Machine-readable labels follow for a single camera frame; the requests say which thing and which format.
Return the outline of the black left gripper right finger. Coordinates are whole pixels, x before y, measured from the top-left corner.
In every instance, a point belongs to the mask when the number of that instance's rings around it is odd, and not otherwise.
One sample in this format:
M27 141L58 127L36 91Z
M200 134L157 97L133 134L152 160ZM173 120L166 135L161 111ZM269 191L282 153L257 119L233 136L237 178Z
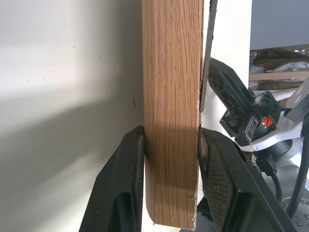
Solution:
M218 232L294 232L262 175L220 132L200 128L198 161L204 197Z

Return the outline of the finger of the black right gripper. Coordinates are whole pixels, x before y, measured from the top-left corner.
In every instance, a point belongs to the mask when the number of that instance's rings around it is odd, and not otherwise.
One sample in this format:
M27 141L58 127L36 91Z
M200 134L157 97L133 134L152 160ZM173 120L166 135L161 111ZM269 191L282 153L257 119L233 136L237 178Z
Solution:
M211 58L208 81L230 113L245 114L249 110L254 97L231 67Z
M226 110L220 119L220 124L230 137L236 137L239 132L242 132L241 126L243 125L244 120L249 115L249 113L250 112L247 111L240 116L234 116L228 110Z

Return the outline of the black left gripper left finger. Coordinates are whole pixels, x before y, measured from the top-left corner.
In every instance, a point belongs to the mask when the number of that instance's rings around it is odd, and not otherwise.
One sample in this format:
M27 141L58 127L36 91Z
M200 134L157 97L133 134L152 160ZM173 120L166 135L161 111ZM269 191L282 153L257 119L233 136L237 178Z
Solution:
M139 232L142 223L145 133L128 132L96 177L81 232Z

